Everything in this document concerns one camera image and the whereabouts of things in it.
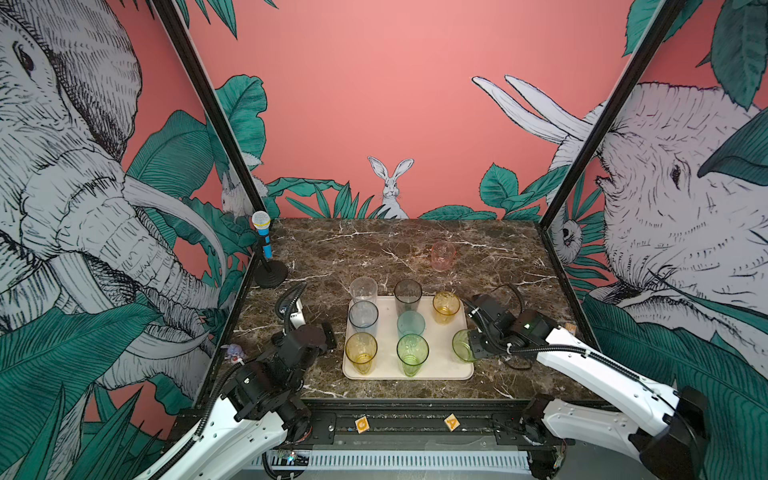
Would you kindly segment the green plastic glass short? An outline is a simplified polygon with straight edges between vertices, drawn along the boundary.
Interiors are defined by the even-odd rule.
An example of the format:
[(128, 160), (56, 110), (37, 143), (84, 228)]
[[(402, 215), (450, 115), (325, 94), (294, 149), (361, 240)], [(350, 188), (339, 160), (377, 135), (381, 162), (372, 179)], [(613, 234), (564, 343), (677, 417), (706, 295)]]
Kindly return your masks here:
[(452, 338), (452, 349), (456, 357), (465, 363), (474, 363), (476, 357), (470, 343), (470, 329), (457, 331)]

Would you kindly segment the yellow plastic glass front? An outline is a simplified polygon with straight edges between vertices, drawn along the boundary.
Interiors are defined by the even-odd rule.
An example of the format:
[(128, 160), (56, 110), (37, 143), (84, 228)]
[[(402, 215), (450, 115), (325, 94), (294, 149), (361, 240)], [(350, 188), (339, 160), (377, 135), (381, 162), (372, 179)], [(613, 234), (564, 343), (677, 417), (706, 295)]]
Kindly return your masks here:
[(454, 320), (462, 306), (462, 302), (455, 293), (439, 291), (433, 297), (432, 306), (435, 322), (438, 324), (448, 324)]

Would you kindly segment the tall light green glass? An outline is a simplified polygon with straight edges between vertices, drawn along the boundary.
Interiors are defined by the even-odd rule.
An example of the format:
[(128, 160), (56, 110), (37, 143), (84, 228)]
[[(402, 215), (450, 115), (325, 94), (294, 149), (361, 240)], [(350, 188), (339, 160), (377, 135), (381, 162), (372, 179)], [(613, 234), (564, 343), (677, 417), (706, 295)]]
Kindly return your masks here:
[(397, 356), (403, 373), (414, 377), (429, 357), (430, 347), (424, 337), (417, 334), (407, 334), (397, 343)]

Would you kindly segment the teal frosted glass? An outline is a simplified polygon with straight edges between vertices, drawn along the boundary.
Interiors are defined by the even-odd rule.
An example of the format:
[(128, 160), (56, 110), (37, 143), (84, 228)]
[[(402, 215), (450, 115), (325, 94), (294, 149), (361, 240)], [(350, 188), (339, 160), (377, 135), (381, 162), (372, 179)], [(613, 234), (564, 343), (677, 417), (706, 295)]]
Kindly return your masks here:
[(425, 318), (414, 310), (405, 311), (397, 319), (397, 330), (400, 337), (406, 335), (421, 336), (426, 328)]

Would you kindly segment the clear plastic glass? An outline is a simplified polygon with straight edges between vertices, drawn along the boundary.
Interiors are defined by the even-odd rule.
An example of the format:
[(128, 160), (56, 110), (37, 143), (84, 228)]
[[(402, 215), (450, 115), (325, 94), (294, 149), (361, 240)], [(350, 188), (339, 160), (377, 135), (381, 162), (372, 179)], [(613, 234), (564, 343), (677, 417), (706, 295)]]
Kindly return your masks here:
[(375, 303), (378, 297), (378, 283), (370, 277), (358, 277), (350, 284), (350, 294), (354, 303), (361, 301)]

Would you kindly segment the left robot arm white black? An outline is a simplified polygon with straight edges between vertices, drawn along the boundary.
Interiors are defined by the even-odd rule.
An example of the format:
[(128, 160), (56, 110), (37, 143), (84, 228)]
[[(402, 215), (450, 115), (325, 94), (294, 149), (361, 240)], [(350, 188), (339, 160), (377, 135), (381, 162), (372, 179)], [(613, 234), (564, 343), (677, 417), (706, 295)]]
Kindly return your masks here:
[(230, 479), (250, 461), (312, 433), (304, 375), (337, 347), (329, 324), (303, 325), (214, 388), (198, 422), (136, 479)]

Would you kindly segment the pink plastic glass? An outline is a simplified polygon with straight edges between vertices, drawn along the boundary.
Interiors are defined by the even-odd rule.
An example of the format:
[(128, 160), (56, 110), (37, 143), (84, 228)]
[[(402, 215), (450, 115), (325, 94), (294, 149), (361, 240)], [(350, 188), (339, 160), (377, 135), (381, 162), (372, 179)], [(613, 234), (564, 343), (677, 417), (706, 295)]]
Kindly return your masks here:
[(436, 271), (452, 270), (456, 259), (455, 245), (447, 241), (435, 242), (430, 253), (430, 264)]

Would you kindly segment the beige square tray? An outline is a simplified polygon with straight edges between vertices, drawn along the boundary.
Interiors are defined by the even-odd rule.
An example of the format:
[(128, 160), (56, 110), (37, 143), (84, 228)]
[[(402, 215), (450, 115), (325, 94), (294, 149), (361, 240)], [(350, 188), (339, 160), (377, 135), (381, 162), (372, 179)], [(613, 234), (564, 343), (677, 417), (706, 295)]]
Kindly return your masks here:
[(372, 369), (367, 374), (360, 373), (345, 353), (342, 354), (342, 371), (352, 380), (467, 380), (474, 373), (474, 366), (464, 362), (454, 353), (452, 340), (454, 335), (467, 328), (464, 307), (447, 323), (434, 319), (436, 314), (433, 297), (424, 296), (418, 312), (426, 321), (423, 337), (430, 348), (429, 356), (414, 377), (404, 374), (402, 362), (397, 356), (396, 346), (399, 341), (397, 330), (397, 309), (394, 296), (379, 296), (376, 304), (379, 319), (373, 327), (373, 334), (378, 344), (377, 355), (372, 360)]

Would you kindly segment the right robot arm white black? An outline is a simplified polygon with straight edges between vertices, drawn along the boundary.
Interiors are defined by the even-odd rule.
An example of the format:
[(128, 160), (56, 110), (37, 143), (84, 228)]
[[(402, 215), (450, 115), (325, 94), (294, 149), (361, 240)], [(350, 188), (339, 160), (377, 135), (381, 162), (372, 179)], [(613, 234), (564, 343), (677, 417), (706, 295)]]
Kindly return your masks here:
[(530, 443), (543, 445), (555, 438), (583, 441), (638, 461), (658, 479), (706, 478), (708, 400), (703, 393), (644, 377), (538, 311), (521, 309), (513, 314), (489, 294), (476, 295), (463, 305), (476, 326), (468, 334), (474, 358), (534, 360), (613, 407), (607, 411), (538, 394), (523, 410), (517, 427)]

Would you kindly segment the blue grey plastic glass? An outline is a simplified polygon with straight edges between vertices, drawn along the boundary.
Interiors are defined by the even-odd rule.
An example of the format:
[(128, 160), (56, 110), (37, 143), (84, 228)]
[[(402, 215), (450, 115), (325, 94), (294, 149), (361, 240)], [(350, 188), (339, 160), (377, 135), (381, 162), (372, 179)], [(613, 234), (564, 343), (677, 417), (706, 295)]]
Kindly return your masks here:
[(360, 300), (354, 303), (348, 311), (347, 320), (353, 333), (377, 333), (379, 310), (375, 303)]

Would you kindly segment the dark brown plastic glass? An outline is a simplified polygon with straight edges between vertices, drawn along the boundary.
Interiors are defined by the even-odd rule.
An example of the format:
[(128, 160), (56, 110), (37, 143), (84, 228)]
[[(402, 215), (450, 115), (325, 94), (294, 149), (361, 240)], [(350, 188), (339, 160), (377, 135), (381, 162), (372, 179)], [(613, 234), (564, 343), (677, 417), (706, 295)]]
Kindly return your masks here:
[(422, 286), (415, 280), (402, 279), (394, 287), (394, 297), (398, 316), (417, 311), (422, 298)]

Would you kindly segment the amber plastic glass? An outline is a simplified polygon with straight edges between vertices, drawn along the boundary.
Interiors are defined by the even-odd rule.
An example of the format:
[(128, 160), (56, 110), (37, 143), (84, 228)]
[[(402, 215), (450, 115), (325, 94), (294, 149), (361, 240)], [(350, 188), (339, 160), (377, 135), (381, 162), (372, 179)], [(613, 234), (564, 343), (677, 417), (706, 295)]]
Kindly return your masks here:
[(368, 375), (372, 371), (377, 353), (377, 340), (370, 333), (354, 333), (346, 340), (346, 358), (361, 375)]

